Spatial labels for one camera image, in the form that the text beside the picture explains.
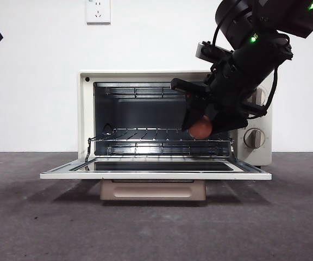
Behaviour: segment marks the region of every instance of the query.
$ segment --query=open oven door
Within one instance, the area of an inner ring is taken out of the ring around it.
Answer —
[[[240,179],[270,180],[271,174],[235,157],[99,156],[75,160],[40,174],[42,179]]]

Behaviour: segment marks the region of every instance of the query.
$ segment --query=electrical outlet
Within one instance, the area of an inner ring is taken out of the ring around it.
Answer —
[[[111,23],[110,0],[86,0],[86,23]]]

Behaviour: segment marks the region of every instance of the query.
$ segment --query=white wall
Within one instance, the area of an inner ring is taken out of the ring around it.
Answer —
[[[111,0],[109,26],[85,24],[84,0],[0,0],[0,151],[76,151],[81,69],[208,69],[214,0]],[[230,48],[222,35],[218,45]],[[313,151],[313,34],[291,38],[280,67],[273,150]]]

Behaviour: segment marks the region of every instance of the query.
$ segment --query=concrete floor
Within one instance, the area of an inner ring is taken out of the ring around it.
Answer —
[[[312,260],[313,153],[273,181],[208,182],[198,203],[103,203],[97,181],[40,180],[76,153],[0,153],[0,261]]]

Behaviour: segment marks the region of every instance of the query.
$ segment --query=egg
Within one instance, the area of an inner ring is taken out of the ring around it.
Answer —
[[[210,119],[204,115],[193,126],[188,129],[189,135],[194,139],[204,140],[212,133],[212,123]]]

